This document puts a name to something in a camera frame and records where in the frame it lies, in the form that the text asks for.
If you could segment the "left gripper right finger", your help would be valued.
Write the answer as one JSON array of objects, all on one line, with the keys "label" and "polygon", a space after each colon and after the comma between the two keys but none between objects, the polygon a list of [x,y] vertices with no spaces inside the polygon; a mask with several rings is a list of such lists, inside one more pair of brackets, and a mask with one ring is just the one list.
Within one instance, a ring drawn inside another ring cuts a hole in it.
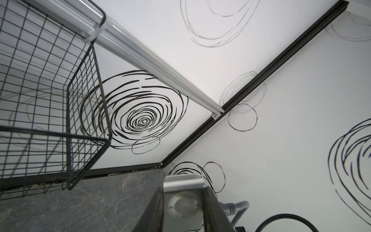
[{"label": "left gripper right finger", "polygon": [[203,190],[203,222],[205,232],[235,231],[210,187]]}]

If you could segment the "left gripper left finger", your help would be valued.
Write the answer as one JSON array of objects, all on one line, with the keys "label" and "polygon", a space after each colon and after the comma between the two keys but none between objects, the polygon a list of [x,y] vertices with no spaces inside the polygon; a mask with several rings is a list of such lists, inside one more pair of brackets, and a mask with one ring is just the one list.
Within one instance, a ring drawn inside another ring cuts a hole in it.
[{"label": "left gripper left finger", "polygon": [[133,232],[162,232],[163,217],[163,186],[160,186],[150,200]]}]

